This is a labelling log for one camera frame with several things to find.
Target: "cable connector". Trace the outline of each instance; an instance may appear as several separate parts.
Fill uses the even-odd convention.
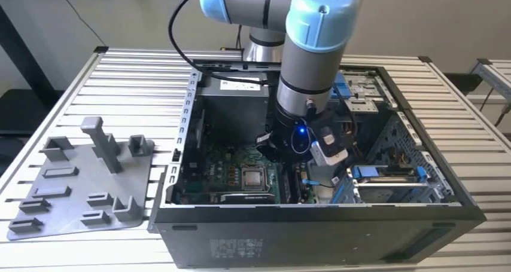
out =
[[[308,179],[301,179],[301,183],[308,185],[319,185],[317,181],[309,181]]]

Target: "sticker label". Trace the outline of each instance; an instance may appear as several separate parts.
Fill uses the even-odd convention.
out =
[[[258,258],[262,239],[209,239],[213,258]]]
[[[240,80],[250,80],[260,82],[258,78],[234,78]],[[245,82],[230,82],[221,80],[220,83],[220,90],[229,90],[229,91],[260,91],[261,86],[256,84],[248,84]]]

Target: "power cord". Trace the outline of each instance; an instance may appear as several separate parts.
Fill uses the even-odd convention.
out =
[[[177,42],[173,38],[173,23],[176,21],[176,17],[177,17],[177,14],[178,12],[181,11],[182,9],[182,6],[185,5],[185,3],[188,2],[189,0],[181,0],[181,2],[177,4],[177,7],[172,13],[172,16],[169,18],[169,22],[168,22],[168,38],[169,38],[169,42],[172,43],[173,45],[173,48],[176,49],[177,51],[177,54],[181,56],[182,60],[185,60],[185,62],[188,63],[188,65],[194,68],[194,70],[197,70],[198,72],[201,72],[202,75],[205,75],[206,77],[210,77],[210,78],[214,78],[214,79],[218,79],[218,80],[224,80],[224,81],[229,81],[229,82],[244,82],[244,83],[248,83],[248,84],[256,84],[256,85],[266,85],[268,84],[268,81],[252,81],[252,80],[240,80],[240,79],[234,79],[234,78],[228,78],[228,77],[224,77],[224,76],[220,76],[220,75],[216,75],[210,72],[206,72],[204,70],[204,68],[198,67],[196,64],[193,64],[192,60],[188,59],[188,57],[185,56],[185,54],[182,53],[178,45],[177,45]]]
[[[85,20],[82,20],[82,18],[81,18],[81,16],[80,16],[80,13],[77,12],[74,6],[72,6],[70,1],[69,1],[69,0],[65,0],[65,2],[69,4],[70,9],[74,11],[76,16],[78,16],[78,19],[80,19],[81,23],[84,23],[84,25],[89,28],[90,32],[96,35],[96,37],[97,37],[98,41],[101,42],[101,44],[102,44],[104,46],[106,46],[105,43],[104,43],[104,41],[102,41],[102,39],[100,38],[100,36],[97,35],[96,31],[93,30],[93,28],[88,25],[88,23],[85,22]]]
[[[492,92],[493,92],[493,88],[489,90],[488,94],[485,95],[485,99],[484,99],[484,101],[480,105],[480,109],[479,109],[480,112],[481,112],[481,109],[484,108],[485,102],[488,101]]]
[[[500,114],[500,116],[499,116],[499,118],[497,118],[496,123],[495,123],[493,126],[497,127],[497,125],[500,124],[501,120],[504,119],[504,115],[505,115],[505,113],[501,113],[501,114]]]
[[[237,26],[237,36],[236,36],[236,49],[242,49],[242,46],[241,46],[241,28],[242,28],[242,25],[238,25]]]

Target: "light blue joint cover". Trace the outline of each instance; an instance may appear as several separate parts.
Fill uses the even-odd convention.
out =
[[[200,0],[200,8],[206,18],[230,24],[224,0]]]
[[[305,51],[332,52],[349,40],[356,16],[356,0],[292,0],[287,34]]]

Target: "metal rail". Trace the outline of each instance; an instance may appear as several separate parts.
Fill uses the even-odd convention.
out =
[[[237,53],[194,51],[194,59],[237,60]],[[347,65],[384,66],[401,89],[443,156],[472,194],[488,221],[417,266],[268,268],[264,271],[475,272],[511,270],[511,144],[480,115],[436,67],[415,57],[345,56]],[[80,131],[84,116],[101,115],[105,133],[125,139],[140,133],[156,142],[145,215],[156,181],[170,159],[189,67],[173,51],[109,49],[94,54],[54,109],[0,178],[0,268],[16,271],[108,271],[136,268],[173,271],[176,266],[157,234],[137,228],[8,242],[16,216],[45,157],[48,136],[89,142]]]

